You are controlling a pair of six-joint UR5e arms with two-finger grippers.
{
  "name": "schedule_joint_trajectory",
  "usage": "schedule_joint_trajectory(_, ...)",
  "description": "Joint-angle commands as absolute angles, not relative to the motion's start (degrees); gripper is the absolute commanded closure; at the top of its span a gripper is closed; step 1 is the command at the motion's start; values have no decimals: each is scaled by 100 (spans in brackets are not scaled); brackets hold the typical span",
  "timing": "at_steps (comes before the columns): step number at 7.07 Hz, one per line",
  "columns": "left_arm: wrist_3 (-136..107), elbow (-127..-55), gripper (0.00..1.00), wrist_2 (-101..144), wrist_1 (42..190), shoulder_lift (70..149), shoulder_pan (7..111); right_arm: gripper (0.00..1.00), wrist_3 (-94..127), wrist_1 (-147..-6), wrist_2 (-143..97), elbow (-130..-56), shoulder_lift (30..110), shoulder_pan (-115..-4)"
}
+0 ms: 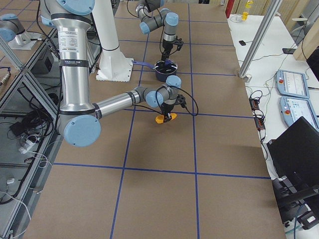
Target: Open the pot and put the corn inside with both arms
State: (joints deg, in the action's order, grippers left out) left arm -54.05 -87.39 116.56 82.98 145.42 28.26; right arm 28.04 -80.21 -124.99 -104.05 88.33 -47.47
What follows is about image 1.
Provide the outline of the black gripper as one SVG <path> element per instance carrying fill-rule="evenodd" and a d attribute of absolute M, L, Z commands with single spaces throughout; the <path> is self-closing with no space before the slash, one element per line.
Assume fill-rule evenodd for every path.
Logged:
<path fill-rule="evenodd" d="M 166 103 L 161 104 L 160 109 L 163 113 L 163 115 L 162 115 L 162 122 L 163 123 L 165 123 L 166 121 L 171 121 L 172 116 L 170 113 L 173 110 L 173 108 L 174 108 L 174 104 L 172 104 L 172 105 L 166 104 Z"/>
<path fill-rule="evenodd" d="M 173 48 L 174 41 L 163 41 L 162 46 L 164 48 L 162 54 L 161 54 L 161 60 L 165 61 L 169 58 L 171 50 Z"/>

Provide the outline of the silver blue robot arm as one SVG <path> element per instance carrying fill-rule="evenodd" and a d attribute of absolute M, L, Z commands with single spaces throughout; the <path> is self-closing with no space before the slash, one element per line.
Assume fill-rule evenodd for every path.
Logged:
<path fill-rule="evenodd" d="M 87 31 L 97 30 L 102 52 L 98 80 L 124 81 L 131 77 L 133 59 L 119 48 L 111 2 L 108 0 L 42 0 L 42 23 L 58 32 L 59 65 L 62 71 L 63 102 L 59 108 L 59 130 L 75 147 L 93 144 L 100 135 L 99 120 L 139 103 L 159 107 L 159 122 L 174 118 L 172 109 L 181 104 L 181 79 L 170 74 L 157 89 L 137 87 L 96 104 L 90 101 L 90 61 Z"/>
<path fill-rule="evenodd" d="M 136 6 L 136 14 L 141 20 L 140 29 L 143 34 L 163 27 L 161 60 L 169 58 L 173 46 L 179 51 L 183 41 L 176 36 L 179 23 L 179 16 L 168 8 L 161 8 L 164 5 L 162 0 L 141 0 Z"/>

